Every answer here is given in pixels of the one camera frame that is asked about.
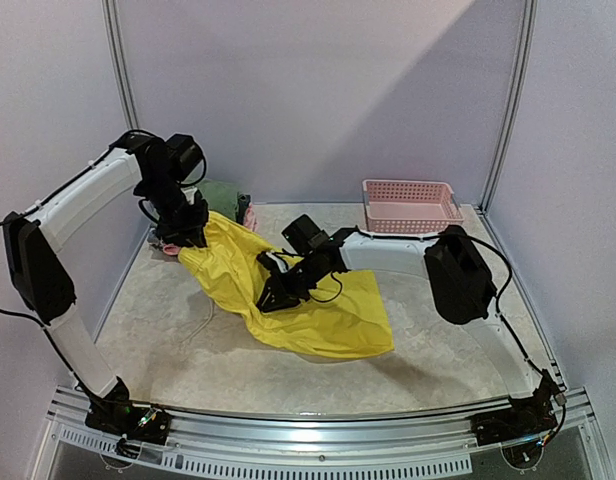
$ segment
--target black wire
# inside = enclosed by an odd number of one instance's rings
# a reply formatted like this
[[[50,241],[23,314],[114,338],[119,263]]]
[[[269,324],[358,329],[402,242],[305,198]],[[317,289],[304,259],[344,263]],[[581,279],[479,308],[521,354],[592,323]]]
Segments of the black wire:
[[[561,431],[562,427],[564,426],[564,423],[566,422],[566,404],[564,403],[561,406],[561,420],[559,421],[559,425],[557,425],[557,428],[553,431],[550,432],[548,434],[548,438],[546,438],[546,441],[544,442],[543,446],[545,447],[546,445],[548,445],[550,442],[553,441],[553,439],[557,436],[557,434]]]
[[[147,202],[147,201],[148,201],[147,198],[141,198],[139,199],[139,202],[137,202],[137,205],[139,205],[139,210],[141,210],[141,213],[143,213],[146,217],[148,217],[148,219],[153,223],[156,223],[156,224],[163,223],[163,222],[160,222],[159,219],[153,217],[150,214],[150,212],[146,210],[146,207],[144,206],[144,202]]]
[[[313,297],[312,294],[309,294],[310,298],[312,298],[315,302],[318,302],[318,303],[330,303],[333,300],[336,300],[337,297],[339,297],[339,295],[341,295],[341,292],[343,292],[344,284],[341,283],[341,280],[339,280],[337,277],[335,277],[335,272],[330,272],[330,278],[332,278],[335,282],[337,282],[339,284],[339,291],[335,294],[334,297],[329,298],[328,300],[320,300],[319,298]]]
[[[128,130],[126,132],[124,132],[117,140],[115,140],[109,147],[108,149],[102,154],[100,155],[97,160],[95,160],[92,164],[92,166],[88,166],[86,168],[84,168],[82,171],[80,171],[79,173],[77,173],[75,176],[73,176],[72,178],[70,178],[68,181],[64,182],[60,187],[56,188],[50,195],[48,195],[46,198],[44,198],[41,201],[41,205],[46,205],[50,200],[52,200],[54,197],[56,197],[57,195],[59,195],[61,192],[63,192],[66,188],[68,188],[70,185],[72,185],[74,182],[76,182],[77,180],[79,180],[81,177],[83,177],[86,173],[88,173],[90,170],[92,170],[92,167],[99,165],[101,162],[104,161],[104,159],[110,154],[110,152],[112,152],[112,150],[115,148],[114,145],[116,145],[117,143],[121,142],[125,137],[127,137],[128,135],[131,135],[133,133],[142,133],[144,135],[148,135],[150,137],[156,137],[157,135],[155,135],[152,132],[149,132],[147,130],[141,130],[141,129],[133,129],[133,130]]]
[[[40,327],[44,326],[43,323],[41,323],[41,320],[33,317],[32,315],[28,315],[27,313],[13,312],[12,310],[6,310],[4,308],[0,308],[0,313],[2,315],[8,315],[9,317],[25,318],[26,320],[35,322]]]
[[[206,178],[206,171],[208,170],[208,162],[206,162],[206,156],[204,155],[203,150],[201,150],[201,147],[199,146],[199,144],[195,142],[195,145],[197,145],[197,148],[199,148],[199,150],[201,151],[201,160],[202,162],[204,162],[204,168],[201,171],[201,175],[199,176],[197,180],[190,182],[190,183],[183,183],[183,182],[179,183],[180,188],[194,187],[199,182],[201,182],[204,178]]]

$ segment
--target pink basket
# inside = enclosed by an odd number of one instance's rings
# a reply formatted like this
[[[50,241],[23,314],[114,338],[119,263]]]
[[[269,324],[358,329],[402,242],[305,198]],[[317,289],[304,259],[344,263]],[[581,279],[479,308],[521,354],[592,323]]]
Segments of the pink basket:
[[[447,183],[364,180],[363,189],[366,225],[371,232],[440,232],[464,221]]]

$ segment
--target yellow cloth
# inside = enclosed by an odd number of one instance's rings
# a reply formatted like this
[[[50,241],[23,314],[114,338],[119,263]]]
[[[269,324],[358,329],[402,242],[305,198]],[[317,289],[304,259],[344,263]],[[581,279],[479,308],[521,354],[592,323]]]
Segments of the yellow cloth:
[[[392,330],[372,272],[350,272],[332,302],[302,302],[298,307],[261,313],[256,306],[269,274],[257,255],[278,250],[256,233],[216,212],[204,228],[207,248],[183,248],[179,261],[217,305],[238,313],[250,333],[273,347],[331,358],[364,358],[394,349]],[[319,282],[313,296],[332,298],[339,285]]]

